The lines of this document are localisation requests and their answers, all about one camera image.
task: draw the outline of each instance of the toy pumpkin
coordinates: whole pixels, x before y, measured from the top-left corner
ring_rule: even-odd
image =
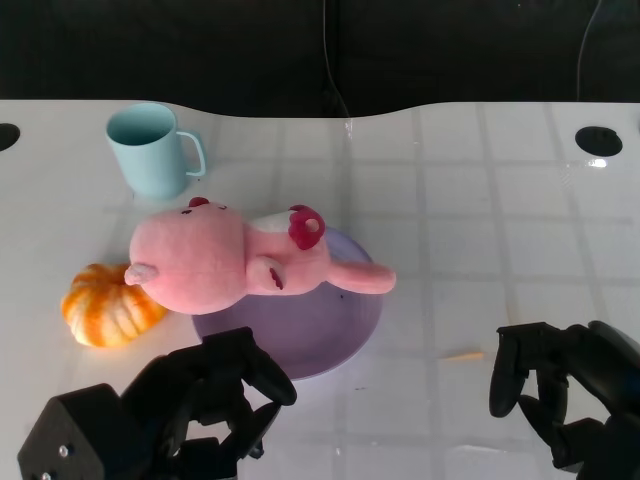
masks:
[[[125,283],[128,267],[93,264],[73,279],[61,308],[78,342],[93,347],[121,347],[167,313],[140,286]]]

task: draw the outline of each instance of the table surface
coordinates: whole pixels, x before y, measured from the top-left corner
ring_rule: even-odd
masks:
[[[51,396],[121,391],[155,356],[198,341],[171,314],[124,349],[88,349],[59,301],[85,265],[127,260],[141,218],[201,195],[248,215],[311,205],[399,276],[374,337],[296,384],[298,403],[241,478],[565,478],[517,409],[489,415],[495,330],[600,319],[640,338],[639,105],[451,103],[349,121],[172,106],[200,132],[210,172],[153,204],[129,192],[104,138],[130,103],[0,102],[0,123],[22,130],[0,153],[0,476],[18,478],[15,455]],[[588,125],[624,143],[606,166],[574,142]],[[475,351],[484,357],[451,359]],[[606,417],[575,382],[570,395],[568,420]]]

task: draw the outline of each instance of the plush toy arm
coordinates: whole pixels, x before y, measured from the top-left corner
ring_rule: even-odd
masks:
[[[284,267],[269,257],[255,257],[247,262],[247,287],[249,293],[268,294],[284,289]]]
[[[375,263],[333,261],[329,266],[327,281],[350,292],[381,294],[393,289],[396,274]]]

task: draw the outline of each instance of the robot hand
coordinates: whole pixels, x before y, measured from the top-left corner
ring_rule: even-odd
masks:
[[[242,381],[271,403],[252,411]],[[259,458],[262,437],[296,391],[255,343],[251,329],[149,363],[118,397],[109,385],[47,403],[18,463],[24,480],[216,480],[237,478],[237,461]],[[231,433],[186,440],[191,420],[226,421]]]
[[[640,345],[602,322],[559,330],[545,323],[503,327],[491,378],[489,409],[505,417],[516,403],[551,447],[556,468],[578,480],[640,478]],[[535,370],[538,399],[521,395]],[[611,417],[564,425],[573,376]]]

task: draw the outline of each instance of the pink stuffed animal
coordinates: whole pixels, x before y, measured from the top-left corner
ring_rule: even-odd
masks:
[[[131,240],[129,285],[181,313],[225,309],[247,294],[298,295],[327,281],[358,293],[386,293],[390,269],[336,262],[324,220],[305,206],[249,223],[225,205],[196,197],[188,208],[153,215]]]

